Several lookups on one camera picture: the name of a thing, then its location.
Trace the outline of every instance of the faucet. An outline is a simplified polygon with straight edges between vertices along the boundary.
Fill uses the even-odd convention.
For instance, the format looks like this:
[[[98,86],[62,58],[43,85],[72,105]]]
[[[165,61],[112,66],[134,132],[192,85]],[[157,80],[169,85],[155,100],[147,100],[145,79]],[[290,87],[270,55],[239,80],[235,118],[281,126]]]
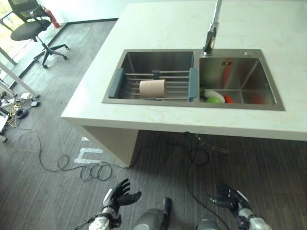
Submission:
[[[219,20],[219,15],[220,15],[220,11],[221,11],[221,5],[222,5],[222,0],[217,0],[216,5],[215,5],[215,9],[214,9],[213,19],[212,19],[212,22],[210,23],[209,30],[208,30],[208,33],[207,33],[206,44],[202,48],[205,56],[211,56],[212,53],[213,53],[213,47],[214,47],[214,42],[215,42],[215,38],[216,38],[216,33],[217,33],[217,29],[219,27],[218,20]]]

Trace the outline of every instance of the white countertop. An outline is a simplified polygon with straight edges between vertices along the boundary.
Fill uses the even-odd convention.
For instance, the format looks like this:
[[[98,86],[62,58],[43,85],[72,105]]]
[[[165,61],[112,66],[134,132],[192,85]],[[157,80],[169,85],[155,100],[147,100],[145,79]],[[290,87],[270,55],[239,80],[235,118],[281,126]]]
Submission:
[[[225,0],[215,48],[261,49],[285,111],[101,103],[124,49],[202,48],[215,1],[127,6],[62,117],[81,126],[307,140],[307,3]]]

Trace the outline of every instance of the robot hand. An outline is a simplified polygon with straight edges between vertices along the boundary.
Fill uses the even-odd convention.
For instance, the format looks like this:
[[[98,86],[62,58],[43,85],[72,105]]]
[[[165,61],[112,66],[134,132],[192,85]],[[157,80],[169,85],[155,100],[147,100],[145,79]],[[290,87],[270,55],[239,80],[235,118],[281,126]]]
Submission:
[[[120,227],[121,216],[118,213],[120,206],[131,205],[137,202],[141,197],[141,192],[132,195],[129,194],[129,185],[129,180],[125,179],[115,188],[109,189],[104,198],[101,212],[77,226],[75,230],[82,228],[86,224],[90,224],[89,230],[110,230]]]
[[[118,213],[120,206],[131,205],[137,202],[141,197],[141,192],[135,194],[129,194],[130,182],[128,179],[120,182],[115,188],[110,188],[107,192],[104,202],[103,209],[106,207],[112,208],[116,213]]]
[[[209,199],[219,207],[228,208],[237,219],[239,229],[272,230],[263,218],[257,217],[252,212],[248,199],[240,191],[224,183],[218,183],[216,189],[218,196]]]
[[[219,207],[229,208],[234,216],[237,216],[242,208],[250,209],[248,199],[240,191],[234,190],[224,183],[218,183],[216,190],[218,196],[209,199]]]

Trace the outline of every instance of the red fire extinguisher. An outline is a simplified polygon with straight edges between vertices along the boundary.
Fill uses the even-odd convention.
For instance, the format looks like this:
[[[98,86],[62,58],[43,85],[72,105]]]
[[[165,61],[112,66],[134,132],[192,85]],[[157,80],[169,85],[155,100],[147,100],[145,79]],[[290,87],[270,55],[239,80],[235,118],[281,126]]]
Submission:
[[[51,22],[52,22],[52,24],[53,24],[53,26],[54,26],[54,28],[59,28],[59,23],[57,22],[57,20],[55,19],[55,17],[53,16],[53,14],[51,13],[51,11],[50,10],[47,10],[46,8],[45,8],[45,12],[51,17]]]

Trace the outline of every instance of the paper cup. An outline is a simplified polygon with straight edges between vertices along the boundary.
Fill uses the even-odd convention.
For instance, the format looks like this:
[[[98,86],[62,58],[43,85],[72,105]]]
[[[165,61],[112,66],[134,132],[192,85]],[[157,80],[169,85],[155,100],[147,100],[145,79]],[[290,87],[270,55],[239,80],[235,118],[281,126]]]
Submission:
[[[140,82],[140,93],[142,97],[165,97],[165,79],[142,80]]]

